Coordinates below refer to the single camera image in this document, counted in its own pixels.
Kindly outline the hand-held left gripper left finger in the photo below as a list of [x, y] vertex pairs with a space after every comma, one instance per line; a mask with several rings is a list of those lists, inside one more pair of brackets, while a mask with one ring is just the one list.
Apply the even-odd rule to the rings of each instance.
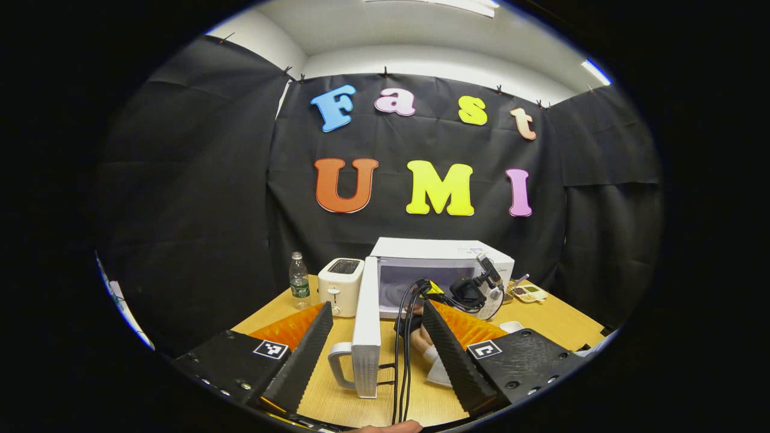
[[231, 400], [285, 416], [297, 412], [333, 327], [329, 301], [250, 334], [223, 331], [171, 364]]

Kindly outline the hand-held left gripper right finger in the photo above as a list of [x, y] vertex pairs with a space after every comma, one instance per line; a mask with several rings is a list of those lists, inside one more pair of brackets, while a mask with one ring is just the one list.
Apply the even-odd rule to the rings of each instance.
[[588, 362], [529, 328], [462, 345], [459, 330], [445, 320], [451, 313], [456, 310], [427, 301], [422, 321], [460, 405], [471, 417], [521, 405]]

